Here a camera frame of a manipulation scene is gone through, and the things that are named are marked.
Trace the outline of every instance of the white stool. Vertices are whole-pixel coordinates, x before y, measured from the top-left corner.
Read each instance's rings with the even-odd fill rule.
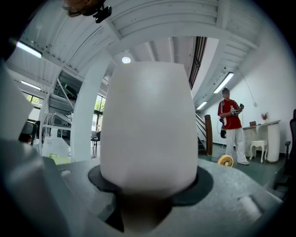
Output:
[[[267,151],[268,151],[267,141],[266,140],[261,140],[261,141],[252,141],[251,142],[251,146],[250,146],[251,157],[250,157],[250,160],[253,157],[253,146],[256,148],[255,149],[255,155],[254,155],[254,157],[256,157],[257,147],[262,147],[261,163],[263,163],[263,153],[264,153],[265,147],[266,147],[266,150],[265,150],[265,160],[267,158]]]

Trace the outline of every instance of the man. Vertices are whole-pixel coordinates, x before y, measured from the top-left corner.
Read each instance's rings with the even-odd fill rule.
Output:
[[[249,161],[245,156],[244,138],[239,118],[239,113],[243,110],[243,107],[239,107],[234,100],[229,98],[230,92],[226,87],[223,88],[222,95],[224,100],[219,104],[218,116],[223,118],[224,129],[226,130],[226,155],[233,156],[233,145],[235,144],[237,162],[248,165]]]

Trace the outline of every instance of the wooden panel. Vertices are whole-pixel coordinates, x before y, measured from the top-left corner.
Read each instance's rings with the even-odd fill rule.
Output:
[[[207,153],[208,155],[213,154],[213,133],[212,133],[212,122],[209,114],[205,115],[205,131],[207,135]]]

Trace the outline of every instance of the ceiling light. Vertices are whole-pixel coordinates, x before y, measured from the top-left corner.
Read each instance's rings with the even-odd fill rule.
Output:
[[[17,47],[29,52],[32,55],[35,55],[38,58],[42,58],[42,54],[39,51],[37,51],[36,49],[34,49],[24,43],[17,42]]]
[[[230,72],[227,74],[227,76],[224,78],[222,83],[218,86],[218,88],[214,91],[215,94],[217,94],[226,84],[227,82],[233,77],[233,73]]]
[[[196,110],[200,110],[207,102],[203,102]]]
[[[122,62],[123,63],[130,63],[130,58],[129,57],[123,57]]]
[[[30,86],[30,87],[32,87],[32,88],[34,88],[34,89],[36,89],[36,90],[41,91],[41,88],[40,88],[40,87],[36,87],[36,86],[34,86],[34,85],[30,84],[30,83],[27,83],[27,82],[25,82],[25,81],[21,81],[21,83],[23,83],[23,84],[25,84],[25,85],[27,85],[27,86]]]
[[[32,103],[35,104],[35,105],[38,105],[38,106],[42,106],[41,104],[38,104],[38,103],[36,103],[34,101],[32,101]]]

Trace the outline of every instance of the white pants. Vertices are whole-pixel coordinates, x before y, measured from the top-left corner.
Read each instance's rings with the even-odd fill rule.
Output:
[[[237,161],[246,161],[244,137],[242,134],[242,128],[226,130],[226,155],[233,157],[233,145],[235,144]]]

